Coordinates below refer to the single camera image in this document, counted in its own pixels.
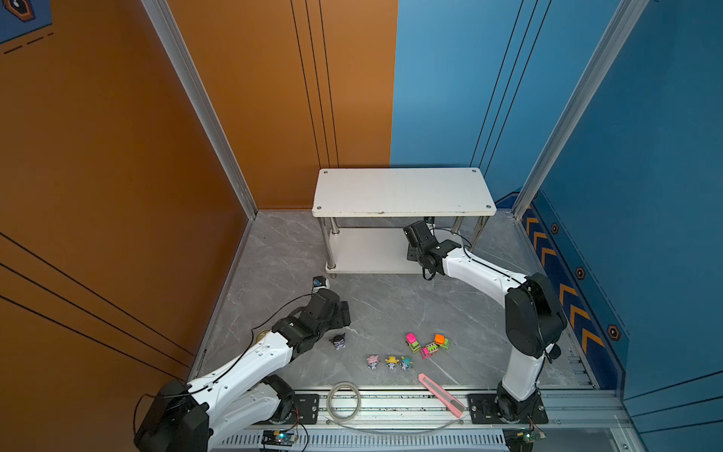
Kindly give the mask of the black purple figurine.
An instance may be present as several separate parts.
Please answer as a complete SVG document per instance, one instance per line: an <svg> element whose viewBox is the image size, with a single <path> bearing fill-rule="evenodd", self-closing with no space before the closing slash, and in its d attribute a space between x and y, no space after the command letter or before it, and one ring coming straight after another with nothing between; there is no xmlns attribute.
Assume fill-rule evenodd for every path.
<svg viewBox="0 0 723 452"><path fill-rule="evenodd" d="M331 337L331 339L329 339L329 342L333 344L333 347L336 350L342 350L346 347L346 335L344 333L337 334L334 337Z"/></svg>

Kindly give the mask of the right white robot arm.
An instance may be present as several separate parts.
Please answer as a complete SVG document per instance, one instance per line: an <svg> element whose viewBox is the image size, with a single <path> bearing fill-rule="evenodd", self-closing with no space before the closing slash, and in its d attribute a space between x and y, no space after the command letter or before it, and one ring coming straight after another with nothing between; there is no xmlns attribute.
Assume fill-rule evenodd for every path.
<svg viewBox="0 0 723 452"><path fill-rule="evenodd" d="M495 415L503 423L530 424L543 418L538 381L544 365L561 354L558 341L568 327L550 279L525 275L488 262L455 240L440 241L418 220L403 229L407 259L419 264L427 281L446 276L472 286L505 310L505 332L511 344L508 367L497 386Z"/></svg>

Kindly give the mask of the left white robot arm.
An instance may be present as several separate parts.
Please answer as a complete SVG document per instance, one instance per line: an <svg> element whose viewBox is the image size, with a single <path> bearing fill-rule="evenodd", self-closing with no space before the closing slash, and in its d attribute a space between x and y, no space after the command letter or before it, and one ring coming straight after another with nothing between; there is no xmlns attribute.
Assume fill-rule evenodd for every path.
<svg viewBox="0 0 723 452"><path fill-rule="evenodd" d="M282 422L295 392L278 370L311 350L328 331L351 323L347 302L328 288L310 295L235 359L191 382L171 380L152 396L143 420L134 421L140 451L211 451L259 422Z"/></svg>

